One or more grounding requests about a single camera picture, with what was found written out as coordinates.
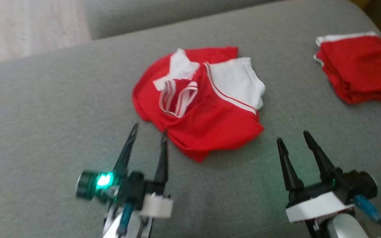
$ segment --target blue cable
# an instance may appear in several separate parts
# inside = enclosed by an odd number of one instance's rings
[[[381,214],[377,211],[375,206],[365,198],[362,194],[358,194],[354,197],[354,204],[363,211],[374,223],[378,223],[381,226]]]
[[[127,227],[129,226],[130,217],[132,216],[134,206],[133,204],[126,203],[124,205],[123,214],[120,218],[120,224],[117,229],[117,234],[119,237],[127,234]]]

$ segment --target couch cushion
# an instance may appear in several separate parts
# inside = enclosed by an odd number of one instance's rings
[[[272,0],[84,0],[93,39],[199,18]]]
[[[178,47],[239,46],[266,85],[265,131],[202,164],[170,144],[174,215],[153,237],[301,237],[287,221],[277,137],[306,185],[319,181],[309,130],[336,166],[379,185],[381,103],[347,105],[313,60],[316,36],[374,30],[346,0],[282,1],[95,41],[0,64],[0,238],[100,236],[106,207],[74,198],[83,169],[109,170],[136,121],[131,92],[144,70]],[[130,169],[151,178],[161,133],[141,121]]]

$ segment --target robotic arm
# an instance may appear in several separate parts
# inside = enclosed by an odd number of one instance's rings
[[[304,131],[304,137],[316,158],[321,179],[307,187],[293,169],[283,140],[277,139],[284,185],[289,192],[289,221],[305,222],[313,238],[368,238],[355,219],[353,206],[381,225],[381,215],[368,201],[377,196],[376,182],[366,172],[344,173],[331,163],[308,131]]]
[[[128,175],[130,153],[136,139],[135,124],[109,172],[85,170],[77,181],[76,197],[91,200],[96,197],[109,209],[104,219],[103,238],[149,238],[154,218],[169,218],[173,208],[170,196],[164,196],[168,181],[167,137],[161,140],[161,155],[152,181],[133,171]]]

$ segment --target white trim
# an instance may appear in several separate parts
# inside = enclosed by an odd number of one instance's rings
[[[192,80],[196,71],[199,69],[199,63],[191,62],[186,56],[186,52],[180,48],[170,56],[170,66],[168,74],[154,80],[152,83],[158,91],[165,89],[165,81],[174,79]]]
[[[319,62],[321,64],[321,67],[323,68],[323,66],[324,66],[323,61],[321,59],[317,58],[317,55],[314,55],[313,58],[314,58],[315,61]]]
[[[165,112],[166,114],[169,114],[169,115],[172,115],[172,116],[175,116],[177,118],[179,118],[175,113],[173,112],[170,112],[170,111],[167,111],[167,110],[163,110],[163,112]]]
[[[252,69],[250,58],[210,64],[210,75],[222,95],[256,110],[262,107],[261,97],[266,92],[266,86]]]
[[[165,81],[166,86],[160,94],[160,109],[165,113],[168,112],[171,106],[171,101],[173,100],[174,94],[176,93],[176,83],[174,80]]]
[[[171,89],[171,91],[168,94],[167,105],[165,106],[165,109],[170,110],[171,101],[173,101],[174,95],[176,94],[176,83],[174,80],[168,80],[168,81],[166,81],[166,83],[170,86],[167,88]]]
[[[182,118],[186,109],[191,104],[196,94],[198,93],[198,83],[191,81],[186,88],[180,91],[177,97],[175,114],[178,118]]]
[[[214,90],[214,92],[216,93],[217,96],[219,96],[221,99],[223,99],[225,101],[230,102],[231,104],[234,104],[237,107],[240,107],[240,108],[242,108],[244,110],[250,111],[250,112],[252,112],[255,115],[257,114],[257,110],[255,110],[255,108],[250,107],[250,106],[245,105],[245,104],[242,104],[242,103],[238,102],[237,100],[235,100],[233,98],[228,98],[222,92],[220,92],[217,89],[217,87],[215,86],[214,81],[213,81],[213,79],[211,77],[211,72],[210,72],[210,66],[209,66],[209,64],[208,63],[204,63],[204,65],[205,65],[205,67],[207,69],[207,76],[210,79],[211,86],[212,86],[212,88],[213,88],[213,90]]]
[[[323,42],[335,42],[335,41],[339,41],[343,39],[356,38],[360,36],[377,36],[377,34],[374,31],[369,31],[369,32],[354,33],[354,34],[319,36],[316,38],[316,44],[320,46]]]

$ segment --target white stripe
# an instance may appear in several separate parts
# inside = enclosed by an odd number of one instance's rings
[[[174,94],[176,93],[176,83],[174,80],[168,80],[166,82],[171,86],[171,91],[168,94],[167,105],[165,106],[165,110],[170,110],[171,101],[173,101]]]
[[[186,109],[192,103],[193,99],[198,93],[198,89],[195,88],[195,86],[186,87],[180,93],[180,107],[176,107],[176,114],[178,118],[182,118],[184,116],[184,114],[186,113]]]
[[[245,104],[241,104],[240,102],[238,102],[238,101],[236,101],[236,100],[234,100],[232,98],[228,98],[228,97],[225,97],[224,95],[222,95],[222,93],[219,90],[217,90],[216,86],[214,85],[214,81],[211,78],[210,66],[207,63],[204,63],[204,65],[205,65],[205,67],[207,69],[207,75],[208,75],[208,78],[210,79],[211,86],[212,86],[214,92],[217,94],[217,96],[219,96],[221,99],[223,99],[225,101],[230,102],[231,104],[234,104],[237,107],[240,107],[240,108],[242,108],[244,110],[250,111],[250,112],[252,112],[255,115],[257,114],[257,111],[253,107],[249,107],[249,106],[247,106]]]
[[[171,93],[171,87],[169,86],[168,82],[165,81],[165,88],[163,90],[164,92],[164,97],[163,97],[163,107],[166,107],[167,105],[167,101],[168,101],[168,97],[170,96],[170,93]]]
[[[317,58],[317,56],[316,55],[314,55],[314,60],[315,61],[317,61],[317,62],[319,62],[320,64],[321,64],[321,67],[323,67],[324,66],[324,63],[323,63],[323,61],[321,60],[321,59],[319,59],[319,58]]]
[[[188,108],[189,104],[191,104],[192,100],[195,98],[196,93],[198,92],[198,83],[195,81],[191,81],[186,88],[180,91],[179,96],[177,97],[177,104],[175,114],[182,118]]]
[[[354,33],[354,34],[319,36],[316,38],[316,44],[320,46],[323,42],[335,42],[335,41],[339,41],[343,39],[356,38],[360,36],[377,36],[377,34],[374,31],[369,31],[369,32]]]
[[[170,112],[170,111],[167,111],[167,110],[163,110],[163,112],[165,112],[166,114],[170,114],[170,115],[172,115],[172,116],[175,116],[175,117],[177,117],[177,118],[179,118],[175,113],[173,113],[173,112]]]
[[[161,94],[160,94],[160,101],[159,101],[159,104],[160,104],[160,109],[161,110],[164,110],[164,99],[165,99],[165,95],[167,94],[167,92],[168,92],[168,90],[166,89],[167,88],[167,86],[166,87],[164,87],[165,88],[165,90],[162,90],[161,91]]]

